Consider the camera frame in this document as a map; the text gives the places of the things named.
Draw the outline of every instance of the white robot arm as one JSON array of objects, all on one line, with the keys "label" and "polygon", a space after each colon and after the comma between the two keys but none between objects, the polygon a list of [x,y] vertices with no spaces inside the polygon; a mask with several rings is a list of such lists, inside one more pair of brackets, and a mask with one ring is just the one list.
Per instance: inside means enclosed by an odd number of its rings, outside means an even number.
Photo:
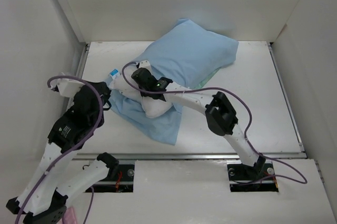
[{"label": "white robot arm", "polygon": [[236,117],[236,111],[223,92],[217,92],[213,96],[203,93],[187,93],[186,91],[190,89],[165,77],[157,80],[151,71],[150,63],[142,61],[131,76],[138,84],[142,96],[178,103],[200,112],[206,116],[209,129],[227,140],[239,155],[242,164],[252,167],[253,172],[260,173],[265,159],[254,152],[245,139]]},{"label": "white robot arm", "polygon": [[[90,84],[98,92],[102,104],[109,104],[111,91],[106,84],[104,82]],[[18,214],[19,211],[26,213],[23,221],[25,224],[57,223],[74,198],[106,178],[108,174],[113,177],[119,164],[113,156],[103,153],[78,175],[60,183],[62,174],[82,146],[74,151],[71,151],[71,148],[76,146],[98,121],[100,108],[93,91],[79,81],[60,79],[54,91],[59,91],[61,96],[74,98],[74,104],[55,122],[48,135],[43,157],[28,186],[20,196],[9,200],[6,205],[14,214]],[[102,116],[98,126],[103,123]],[[57,161],[49,172],[46,171],[66,151],[71,152]]]}]

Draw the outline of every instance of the white wall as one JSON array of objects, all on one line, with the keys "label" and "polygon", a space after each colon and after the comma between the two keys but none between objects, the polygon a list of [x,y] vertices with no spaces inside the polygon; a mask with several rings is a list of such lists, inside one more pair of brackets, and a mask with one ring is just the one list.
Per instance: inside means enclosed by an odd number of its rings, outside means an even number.
[{"label": "white wall", "polygon": [[33,158],[63,99],[46,81],[76,66],[83,49],[56,0],[0,0],[0,161]]},{"label": "white wall", "polygon": [[273,44],[304,147],[337,216],[337,0],[300,0]]},{"label": "white wall", "polygon": [[241,41],[274,41],[298,0],[59,0],[79,37],[152,41],[179,18]]}]

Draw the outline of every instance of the screw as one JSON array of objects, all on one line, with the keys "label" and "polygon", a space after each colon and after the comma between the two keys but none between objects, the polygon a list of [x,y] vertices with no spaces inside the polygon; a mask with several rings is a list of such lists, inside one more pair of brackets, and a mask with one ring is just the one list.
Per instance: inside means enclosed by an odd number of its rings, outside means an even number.
[{"label": "screw", "polygon": [[232,176],[234,176],[235,175],[235,170],[233,169],[233,168],[230,168],[229,170],[228,170],[228,174],[232,177]]},{"label": "screw", "polygon": [[129,170],[127,171],[127,175],[128,175],[129,177],[133,177],[133,176],[135,175],[135,171],[132,170],[132,169],[129,169]]},{"label": "screw", "polygon": [[275,171],[274,171],[273,168],[268,168],[267,172],[268,172],[269,175],[274,175],[275,174]]}]

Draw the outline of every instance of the blue pillow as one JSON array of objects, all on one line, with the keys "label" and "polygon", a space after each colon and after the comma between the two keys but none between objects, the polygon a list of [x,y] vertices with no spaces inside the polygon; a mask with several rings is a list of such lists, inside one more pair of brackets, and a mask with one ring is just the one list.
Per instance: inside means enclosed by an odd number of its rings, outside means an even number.
[{"label": "blue pillow", "polygon": [[[193,21],[183,19],[133,61],[148,60],[157,79],[168,77],[193,89],[203,80],[209,80],[218,68],[233,63],[238,45],[238,41],[206,31]],[[115,113],[151,139],[171,145],[176,143],[182,112],[180,105],[173,104],[163,115],[150,119],[145,116],[141,104],[118,91],[112,92],[110,102]]]}]

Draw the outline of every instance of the table surface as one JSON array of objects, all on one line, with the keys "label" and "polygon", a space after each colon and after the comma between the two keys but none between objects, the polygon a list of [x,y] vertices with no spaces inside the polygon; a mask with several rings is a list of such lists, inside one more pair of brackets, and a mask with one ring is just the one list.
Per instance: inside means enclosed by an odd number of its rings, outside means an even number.
[{"label": "table surface", "polygon": [[[137,161],[133,193],[96,193],[92,223],[336,224],[314,160],[286,160],[307,178],[303,185],[277,178],[279,192],[230,192],[225,161]],[[87,162],[73,161],[70,173]],[[274,162],[276,174],[301,179]],[[83,222],[91,194],[73,205]]]},{"label": "table surface", "polygon": [[[141,54],[151,42],[92,42],[82,78],[102,81],[113,69]],[[250,107],[253,123],[248,137],[264,153],[300,152],[298,139],[266,42],[239,42],[234,64],[219,70],[206,86],[219,86],[240,96]],[[234,98],[240,125],[248,123],[246,109]],[[232,147],[207,127],[198,112],[184,108],[175,146],[151,140],[113,111],[86,142],[81,153],[235,154]]]}]

